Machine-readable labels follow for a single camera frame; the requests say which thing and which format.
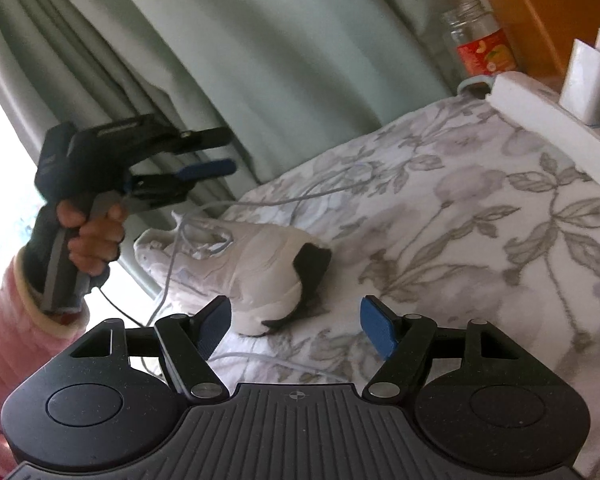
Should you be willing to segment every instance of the pink quilted jacket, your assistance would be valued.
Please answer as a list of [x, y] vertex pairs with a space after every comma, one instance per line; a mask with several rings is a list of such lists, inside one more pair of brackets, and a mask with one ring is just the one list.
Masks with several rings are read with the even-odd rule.
[[[77, 339], [88, 322], [85, 308], [70, 325], [42, 314], [22, 273], [22, 252], [14, 258], [0, 288], [0, 408], [16, 387]], [[15, 466], [0, 432], [0, 477]]]

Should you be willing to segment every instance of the power strip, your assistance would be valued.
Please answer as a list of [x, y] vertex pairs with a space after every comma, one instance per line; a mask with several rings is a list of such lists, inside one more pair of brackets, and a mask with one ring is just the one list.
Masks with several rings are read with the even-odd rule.
[[522, 72], [496, 76], [486, 97], [506, 118], [557, 146], [600, 184], [600, 127], [583, 124], [559, 99], [558, 93]]

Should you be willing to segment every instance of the charger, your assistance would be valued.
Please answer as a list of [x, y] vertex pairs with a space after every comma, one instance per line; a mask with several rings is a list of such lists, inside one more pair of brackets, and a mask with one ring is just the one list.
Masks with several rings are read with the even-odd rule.
[[583, 124], [600, 125], [600, 28], [595, 46], [574, 40], [559, 104]]

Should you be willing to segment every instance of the glass jar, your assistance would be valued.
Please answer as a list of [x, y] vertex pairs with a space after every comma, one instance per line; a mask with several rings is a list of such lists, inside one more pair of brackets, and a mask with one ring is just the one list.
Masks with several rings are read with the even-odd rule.
[[469, 76], [496, 75], [517, 70], [509, 41], [492, 12], [480, 0], [445, 12], [451, 40]]

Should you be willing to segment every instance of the beige cuff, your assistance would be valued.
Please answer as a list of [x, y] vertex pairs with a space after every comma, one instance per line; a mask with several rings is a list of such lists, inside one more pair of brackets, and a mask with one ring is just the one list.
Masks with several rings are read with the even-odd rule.
[[40, 293], [35, 291], [24, 276], [22, 269], [22, 257], [24, 248], [16, 255], [13, 263], [13, 275], [15, 278], [16, 288], [22, 300], [24, 311], [32, 319], [33, 323], [43, 332], [57, 337], [58, 339], [72, 339], [75, 335], [84, 330], [89, 322], [89, 309], [85, 303], [82, 304], [80, 317], [69, 325], [56, 323], [53, 319], [40, 312], [38, 305], [42, 300]]

